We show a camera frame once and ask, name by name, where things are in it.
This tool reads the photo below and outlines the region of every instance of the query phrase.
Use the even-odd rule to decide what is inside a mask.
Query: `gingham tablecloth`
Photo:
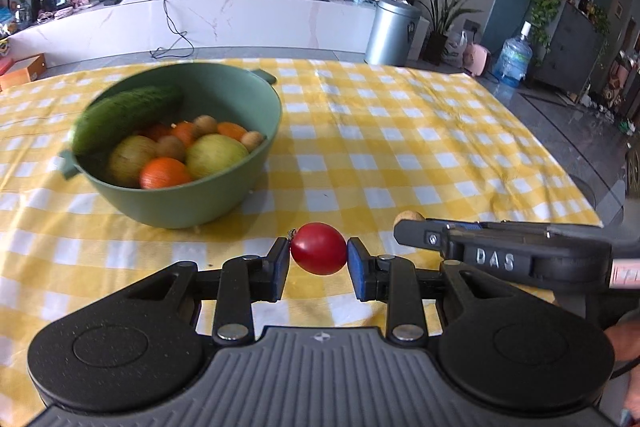
[[[372,254],[406,254],[435,268],[436,253],[400,247],[394,216],[599,223],[538,140],[463,74],[322,60],[228,60],[278,77],[282,125],[266,171],[242,205],[189,230],[140,225],[81,175],[64,181],[57,153],[76,116],[124,76],[157,64],[83,71],[0,94],[0,425],[23,425],[42,403],[27,347],[47,323],[175,261],[220,268],[265,254],[275,237],[324,221]],[[439,324],[427,307],[431,332]],[[213,305],[198,331],[210,331]],[[254,304],[264,324],[384,325],[385,309],[331,277],[289,269],[284,298]]]

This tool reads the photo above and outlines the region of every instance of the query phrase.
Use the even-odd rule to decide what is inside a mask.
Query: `marble tv stand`
[[[167,0],[196,48],[268,46],[364,53],[375,8],[317,0]],[[15,60],[44,53],[47,66],[169,48],[162,0],[98,6],[10,37]],[[184,40],[175,48],[188,48]]]

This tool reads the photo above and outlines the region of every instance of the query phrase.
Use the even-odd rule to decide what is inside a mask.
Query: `gray ribbed plate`
[[[467,401],[431,359],[376,328],[279,328],[220,350],[197,383],[158,407],[91,417],[50,407],[34,427],[605,427],[596,410],[559,419],[501,415]]]

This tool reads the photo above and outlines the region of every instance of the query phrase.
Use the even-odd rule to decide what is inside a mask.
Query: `cucumber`
[[[178,86],[139,87],[90,105],[75,124],[71,150],[77,156],[107,150],[133,133],[176,110],[183,93]]]

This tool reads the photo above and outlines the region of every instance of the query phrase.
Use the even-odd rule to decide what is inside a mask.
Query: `trash can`
[[[364,61],[367,64],[404,66],[421,12],[410,4],[378,1]]]

